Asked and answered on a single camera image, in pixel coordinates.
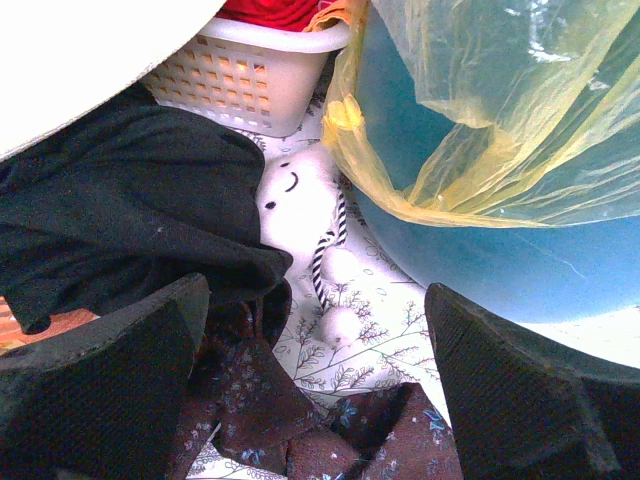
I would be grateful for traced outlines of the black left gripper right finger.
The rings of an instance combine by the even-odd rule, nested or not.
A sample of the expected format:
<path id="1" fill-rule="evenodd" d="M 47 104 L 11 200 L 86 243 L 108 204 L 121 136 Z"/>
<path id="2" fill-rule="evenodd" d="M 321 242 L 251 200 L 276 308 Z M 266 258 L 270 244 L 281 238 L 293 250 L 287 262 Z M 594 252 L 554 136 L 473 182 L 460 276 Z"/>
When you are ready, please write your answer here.
<path id="1" fill-rule="evenodd" d="M 639 371 L 546 338 L 447 286 L 425 314 L 467 479 L 636 479 Z"/>

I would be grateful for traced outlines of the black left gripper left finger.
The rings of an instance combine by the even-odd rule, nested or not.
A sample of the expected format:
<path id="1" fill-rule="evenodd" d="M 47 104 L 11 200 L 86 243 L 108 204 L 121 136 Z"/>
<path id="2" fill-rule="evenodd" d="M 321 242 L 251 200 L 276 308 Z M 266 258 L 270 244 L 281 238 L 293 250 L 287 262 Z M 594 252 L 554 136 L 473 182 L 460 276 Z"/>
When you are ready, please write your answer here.
<path id="1" fill-rule="evenodd" d="M 163 478 L 208 304 L 190 274 L 2 355 L 2 478 Z"/>

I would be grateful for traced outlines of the teal plastic trash bin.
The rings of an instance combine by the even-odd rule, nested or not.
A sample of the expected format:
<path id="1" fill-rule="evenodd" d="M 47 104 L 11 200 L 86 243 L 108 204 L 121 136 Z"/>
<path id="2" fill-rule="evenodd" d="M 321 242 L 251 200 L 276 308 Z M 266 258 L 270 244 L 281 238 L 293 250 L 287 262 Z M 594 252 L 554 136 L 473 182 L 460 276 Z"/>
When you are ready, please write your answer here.
<path id="1" fill-rule="evenodd" d="M 413 182 L 452 129 L 416 103 L 413 81 L 383 20 L 370 10 L 356 99 L 392 184 Z M 440 282 L 519 322 L 561 322 L 639 301 L 636 217 L 553 229 L 439 228 L 404 222 L 357 193 L 364 219 L 392 260 L 423 286 Z"/>

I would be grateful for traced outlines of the yellow plastic trash bag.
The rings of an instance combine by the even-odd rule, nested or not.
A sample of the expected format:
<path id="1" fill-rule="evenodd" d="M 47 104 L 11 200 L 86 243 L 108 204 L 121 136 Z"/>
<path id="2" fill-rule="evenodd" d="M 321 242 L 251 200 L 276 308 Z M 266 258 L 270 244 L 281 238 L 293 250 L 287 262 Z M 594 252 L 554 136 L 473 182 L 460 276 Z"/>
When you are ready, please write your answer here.
<path id="1" fill-rule="evenodd" d="M 377 13 L 409 98 L 453 124 L 393 185 L 356 96 Z M 323 141 L 395 217 L 438 227 L 548 228 L 639 212 L 635 1 L 358 1 L 326 98 Z"/>

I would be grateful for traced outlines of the brown floral necktie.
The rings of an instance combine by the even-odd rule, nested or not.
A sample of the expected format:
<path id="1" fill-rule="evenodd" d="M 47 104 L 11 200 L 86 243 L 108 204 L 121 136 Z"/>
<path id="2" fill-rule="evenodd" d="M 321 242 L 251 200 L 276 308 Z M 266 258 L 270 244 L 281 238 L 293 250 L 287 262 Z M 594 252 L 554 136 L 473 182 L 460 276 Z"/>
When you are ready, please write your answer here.
<path id="1" fill-rule="evenodd" d="M 207 443 L 262 479 L 462 478 L 453 432 L 416 383 L 320 414 L 272 353 L 286 307 L 210 308 L 165 478 L 186 478 Z"/>

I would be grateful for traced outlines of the black cloth garment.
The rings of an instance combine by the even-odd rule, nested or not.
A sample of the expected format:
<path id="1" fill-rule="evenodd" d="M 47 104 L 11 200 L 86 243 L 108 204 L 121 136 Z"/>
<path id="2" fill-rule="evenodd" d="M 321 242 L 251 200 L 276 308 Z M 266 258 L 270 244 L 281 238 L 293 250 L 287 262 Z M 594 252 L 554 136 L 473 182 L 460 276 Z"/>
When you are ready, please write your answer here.
<path id="1" fill-rule="evenodd" d="M 1 164 L 1 294 L 21 330 L 103 315 L 203 275 L 217 304 L 269 293 L 291 264 L 264 246 L 265 160 L 247 137 L 133 85 Z"/>

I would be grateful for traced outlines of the white smiley plush toy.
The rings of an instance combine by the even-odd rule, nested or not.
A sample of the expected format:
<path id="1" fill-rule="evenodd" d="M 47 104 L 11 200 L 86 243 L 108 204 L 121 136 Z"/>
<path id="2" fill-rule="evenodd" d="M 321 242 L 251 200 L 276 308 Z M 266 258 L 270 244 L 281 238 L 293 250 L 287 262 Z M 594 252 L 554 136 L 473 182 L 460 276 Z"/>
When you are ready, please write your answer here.
<path id="1" fill-rule="evenodd" d="M 354 310 L 329 299 L 328 288 L 356 278 L 359 262 L 347 248 L 346 200 L 337 165 L 317 143 L 266 163 L 256 204 L 261 242 L 291 254 L 291 275 L 311 275 L 321 316 L 318 339 L 338 349 L 359 336 Z"/>

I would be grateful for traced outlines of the white plastic laundry basket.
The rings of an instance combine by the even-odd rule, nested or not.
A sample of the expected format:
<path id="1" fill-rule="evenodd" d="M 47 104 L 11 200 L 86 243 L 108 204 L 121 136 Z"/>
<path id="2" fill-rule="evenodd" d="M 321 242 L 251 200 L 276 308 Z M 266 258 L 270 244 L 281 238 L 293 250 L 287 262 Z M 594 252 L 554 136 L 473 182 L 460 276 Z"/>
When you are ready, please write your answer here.
<path id="1" fill-rule="evenodd" d="M 161 105 L 286 137 L 302 122 L 329 54 L 349 36 L 342 21 L 304 33 L 214 17 L 141 83 Z"/>

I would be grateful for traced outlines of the red cloth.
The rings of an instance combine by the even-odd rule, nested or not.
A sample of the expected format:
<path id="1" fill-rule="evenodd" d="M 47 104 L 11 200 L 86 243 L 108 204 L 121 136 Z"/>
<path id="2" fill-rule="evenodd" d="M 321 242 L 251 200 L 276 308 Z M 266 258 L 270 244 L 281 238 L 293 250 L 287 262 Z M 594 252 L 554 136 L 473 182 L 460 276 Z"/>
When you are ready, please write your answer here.
<path id="1" fill-rule="evenodd" d="M 315 0 L 229 0 L 218 18 L 276 30 L 302 32 L 320 11 Z"/>

